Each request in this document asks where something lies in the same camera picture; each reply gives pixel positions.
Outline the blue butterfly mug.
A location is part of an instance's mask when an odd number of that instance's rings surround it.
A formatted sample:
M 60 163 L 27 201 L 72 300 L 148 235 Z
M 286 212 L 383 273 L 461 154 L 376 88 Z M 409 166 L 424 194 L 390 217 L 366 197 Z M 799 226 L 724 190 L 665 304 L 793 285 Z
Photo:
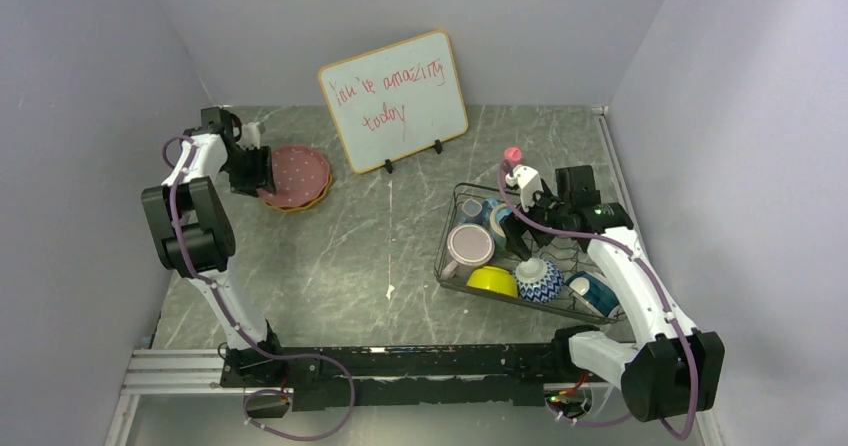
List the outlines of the blue butterfly mug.
M 495 247 L 499 251 L 504 251 L 507 245 L 506 233 L 502 226 L 502 221 L 507 218 L 512 211 L 504 202 L 497 200 L 494 197 L 486 198 L 482 201 L 483 205 L 483 226 L 492 238 Z

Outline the pink polka-dot plate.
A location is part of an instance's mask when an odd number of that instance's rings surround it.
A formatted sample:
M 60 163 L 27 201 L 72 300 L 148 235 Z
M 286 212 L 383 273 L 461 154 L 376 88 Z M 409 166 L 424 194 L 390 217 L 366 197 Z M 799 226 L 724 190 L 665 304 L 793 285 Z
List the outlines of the pink polka-dot plate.
M 259 190 L 259 197 L 282 207 L 298 207 L 315 199 L 331 170 L 320 151 L 304 145 L 276 148 L 272 151 L 272 163 L 276 193 Z

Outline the yellow polka-dot plate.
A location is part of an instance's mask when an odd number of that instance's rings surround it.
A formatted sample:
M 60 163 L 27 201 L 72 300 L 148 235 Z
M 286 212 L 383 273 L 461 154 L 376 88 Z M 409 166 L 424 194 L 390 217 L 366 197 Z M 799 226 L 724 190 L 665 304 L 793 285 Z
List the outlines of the yellow polka-dot plate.
M 311 200 L 311 201 L 309 201 L 309 202 L 307 202 L 307 203 L 305 203 L 301 206 L 298 206 L 298 207 L 276 206 L 276 205 L 272 204 L 271 202 L 269 202 L 267 200 L 263 200 L 263 203 L 266 207 L 281 211 L 285 214 L 291 214 L 291 213 L 306 211 L 306 210 L 311 209 L 312 207 L 316 206 L 317 204 L 319 204 L 321 201 L 324 200 L 324 198 L 329 193 L 329 190 L 330 190 L 333 182 L 334 182 L 334 177 L 333 177 L 333 174 L 332 174 L 332 170 L 330 170 L 327 183 L 325 184 L 324 188 L 321 190 L 320 194 L 315 199 L 313 199 L 313 200 Z

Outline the yellow-green bowl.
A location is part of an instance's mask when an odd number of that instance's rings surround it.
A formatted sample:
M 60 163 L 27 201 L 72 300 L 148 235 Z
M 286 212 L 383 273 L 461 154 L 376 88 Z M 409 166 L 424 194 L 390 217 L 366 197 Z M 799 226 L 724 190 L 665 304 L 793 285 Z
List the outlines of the yellow-green bowl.
M 517 298 L 518 286 L 512 274 L 503 268 L 482 266 L 469 276 L 466 285 L 477 290 L 488 291 L 503 296 Z

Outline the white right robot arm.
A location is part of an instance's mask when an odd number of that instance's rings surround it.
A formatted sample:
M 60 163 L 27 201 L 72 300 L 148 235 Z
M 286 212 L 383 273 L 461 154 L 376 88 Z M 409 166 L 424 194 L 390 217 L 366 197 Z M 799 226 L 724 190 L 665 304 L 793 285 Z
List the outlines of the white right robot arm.
M 644 255 L 625 208 L 603 201 L 590 166 L 559 168 L 557 189 L 539 172 L 516 161 L 499 167 L 501 194 L 515 189 L 519 202 L 503 200 L 510 212 L 500 224 L 506 248 L 520 262 L 513 275 L 521 297 L 546 303 L 567 285 L 561 269 L 534 257 L 524 237 L 538 246 L 555 237 L 575 240 L 601 272 L 593 297 L 614 297 L 629 321 L 633 343 L 620 343 L 594 327 L 557 333 L 549 358 L 553 374 L 572 381 L 584 371 L 618 389 L 630 417 L 658 420 L 677 439 L 687 438 L 699 411 L 712 408 L 725 347 L 715 332 L 703 332 L 674 302 Z

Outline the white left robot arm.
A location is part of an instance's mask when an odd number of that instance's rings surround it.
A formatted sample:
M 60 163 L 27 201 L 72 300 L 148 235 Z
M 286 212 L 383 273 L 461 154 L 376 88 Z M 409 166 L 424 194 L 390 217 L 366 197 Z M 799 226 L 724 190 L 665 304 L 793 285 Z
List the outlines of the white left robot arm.
M 141 204 L 158 258 L 204 297 L 226 336 L 227 357 L 247 362 L 262 386 L 277 384 L 286 359 L 264 314 L 252 303 L 231 264 L 236 239 L 214 185 L 225 173 L 232 193 L 258 197 L 276 190 L 272 153 L 260 143 L 262 126 L 243 123 L 222 107 L 205 108 L 199 126 L 174 137 L 179 158 L 158 186 L 141 193 Z

